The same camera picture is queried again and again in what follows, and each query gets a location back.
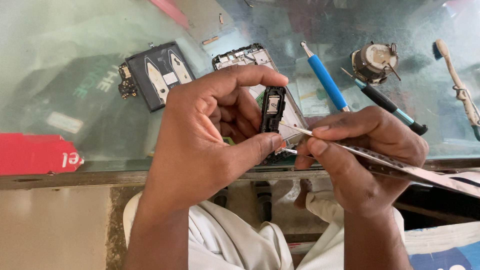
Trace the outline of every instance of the blue screwdriver handle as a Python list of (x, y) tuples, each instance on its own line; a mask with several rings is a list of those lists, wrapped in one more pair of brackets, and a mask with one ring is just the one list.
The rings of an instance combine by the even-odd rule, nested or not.
[(316, 54), (312, 55), (308, 59), (308, 64), (310, 64), (313, 72), (315, 72), (315, 75), (317, 75), (320, 83), (322, 83), (322, 85), (324, 86), (325, 91), (327, 91), (328, 96), (333, 101), (333, 104), (335, 105), (337, 110), (341, 110), (342, 108), (346, 107), (347, 102), (343, 98), (340, 90), (338, 90), (338, 87), (336, 86), (332, 77), (330, 76), (320, 59), (318, 59), (318, 56)]

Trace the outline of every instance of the sandal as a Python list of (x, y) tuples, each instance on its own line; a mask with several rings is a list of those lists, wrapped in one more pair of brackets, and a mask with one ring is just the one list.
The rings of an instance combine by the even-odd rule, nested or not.
[(213, 195), (213, 203), (226, 208), (227, 206), (227, 199), (228, 199), (228, 186), (220, 189), (215, 195)]
[(262, 222), (272, 220), (272, 187), (267, 181), (252, 182), (253, 192), (257, 195), (258, 214)]

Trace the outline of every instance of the glass table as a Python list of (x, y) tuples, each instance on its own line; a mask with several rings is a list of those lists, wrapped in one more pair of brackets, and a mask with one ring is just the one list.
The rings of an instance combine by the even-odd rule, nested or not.
[[(73, 141), (85, 159), (75, 173), (146, 171), (162, 110), (149, 113), (142, 97), (122, 99), (117, 69), (124, 58), (149, 49), (149, 42), (176, 41), (197, 78), (213, 71), (211, 59), (217, 54), (263, 44), (290, 79), (288, 87), (308, 123), (337, 111), (300, 41), (306, 40), (323, 61), (353, 111), (373, 102), (340, 67), (351, 67), (350, 53), (370, 41), (395, 42), (402, 80), (391, 74), (378, 88), (429, 126), (423, 135), (428, 158), (480, 157), (480, 142), (455, 98), (444, 60), (435, 61), (432, 54), (432, 43), (442, 38), (480, 104), (480, 1), (247, 2), (253, 8), (243, 0), (177, 0), (189, 19), (185, 29), (146, 0), (4, 1), (0, 132), (60, 134)], [(202, 44), (215, 36), (219, 39)], [(47, 121), (53, 113), (81, 121), (81, 127), (73, 133), (67, 123), (53, 126)], [(290, 159), (264, 169), (281, 171), (292, 164)]]

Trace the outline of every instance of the screwdriver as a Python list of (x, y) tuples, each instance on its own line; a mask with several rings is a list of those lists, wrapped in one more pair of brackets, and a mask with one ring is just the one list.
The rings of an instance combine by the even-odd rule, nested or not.
[(348, 104), (338, 90), (335, 82), (333, 81), (332, 77), (328, 73), (327, 69), (322, 64), (322, 61), (318, 58), (316, 54), (314, 54), (311, 50), (307, 47), (307, 42), (302, 41), (300, 45), (305, 50), (308, 56), (308, 64), (313, 69), (315, 75), (320, 80), (320, 83), (324, 86), (325, 91), (327, 92), (328, 96), (332, 100), (333, 104), (337, 108), (337, 110), (344, 112), (350, 111), (348, 109)]
[(368, 98), (375, 102), (375, 104), (384, 108), (386, 111), (400, 119), (400, 121), (407, 125), (413, 132), (417, 133), (420, 136), (427, 132), (427, 125), (420, 125), (419, 123), (415, 122), (406, 113), (402, 112), (402, 110), (400, 110), (397, 105), (395, 105), (395, 103), (393, 103), (389, 98), (387, 98), (384, 94), (378, 91), (375, 87), (361, 81), (358, 78), (355, 78), (343, 68), (341, 69), (350, 76), (350, 78), (360, 88), (363, 94), (365, 94)]

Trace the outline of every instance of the hand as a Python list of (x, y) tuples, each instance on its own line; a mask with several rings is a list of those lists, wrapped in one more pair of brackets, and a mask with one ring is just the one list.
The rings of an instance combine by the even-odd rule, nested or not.
[[(330, 174), (339, 204), (351, 214), (370, 217), (389, 210), (409, 181), (372, 175), (358, 158), (329, 143), (342, 142), (371, 149), (407, 164), (421, 167), (428, 145), (420, 136), (384, 109), (371, 106), (359, 112), (325, 117), (313, 127), (307, 143), (297, 147), (302, 155), (313, 154)], [(313, 160), (297, 156), (295, 167), (306, 169)]]
[(259, 164), (283, 140), (276, 133), (258, 134), (261, 111), (243, 86), (287, 83), (266, 66), (235, 65), (173, 88), (143, 197), (154, 197), (163, 209), (185, 209)]

